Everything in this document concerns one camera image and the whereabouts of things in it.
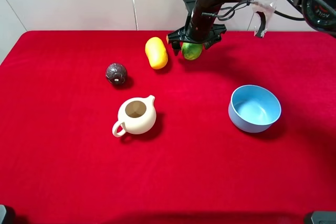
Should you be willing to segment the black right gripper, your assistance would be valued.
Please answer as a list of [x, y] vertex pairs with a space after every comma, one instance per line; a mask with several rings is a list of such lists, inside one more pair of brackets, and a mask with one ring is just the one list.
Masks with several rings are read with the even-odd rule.
[[188, 11], [185, 25], [166, 37], [167, 43], [172, 45], [174, 55], [179, 54], [183, 42], [203, 44], [204, 49], [210, 49], [211, 46], [221, 42], [221, 35], [226, 33], [226, 26], [214, 23], [221, 4], [202, 7], [197, 0], [183, 0], [183, 2]]

